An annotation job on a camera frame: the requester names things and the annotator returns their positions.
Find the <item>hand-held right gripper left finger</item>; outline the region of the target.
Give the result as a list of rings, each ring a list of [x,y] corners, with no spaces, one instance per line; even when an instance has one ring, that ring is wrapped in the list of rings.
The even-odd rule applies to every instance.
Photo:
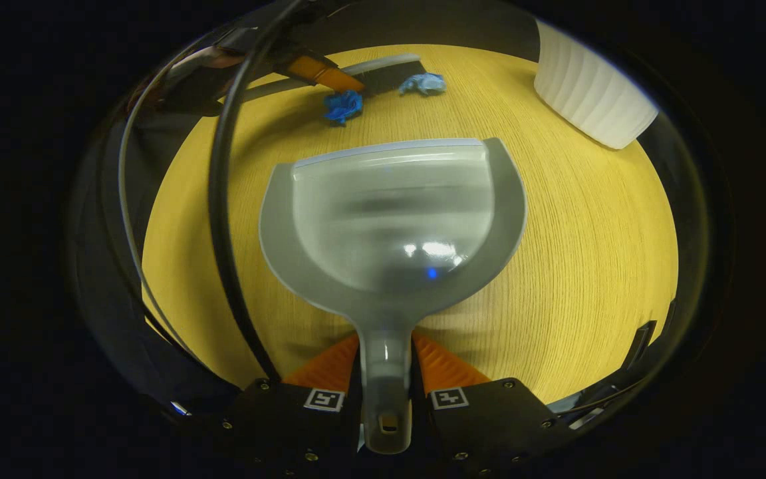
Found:
[[[325,349],[282,382],[258,379],[228,410],[238,476],[350,476],[360,436],[358,337]]]

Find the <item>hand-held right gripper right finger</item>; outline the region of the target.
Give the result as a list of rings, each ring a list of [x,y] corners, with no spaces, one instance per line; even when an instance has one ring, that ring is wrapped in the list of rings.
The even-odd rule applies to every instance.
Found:
[[[575,432],[519,379],[488,379],[413,334],[420,457],[431,477],[524,477]]]

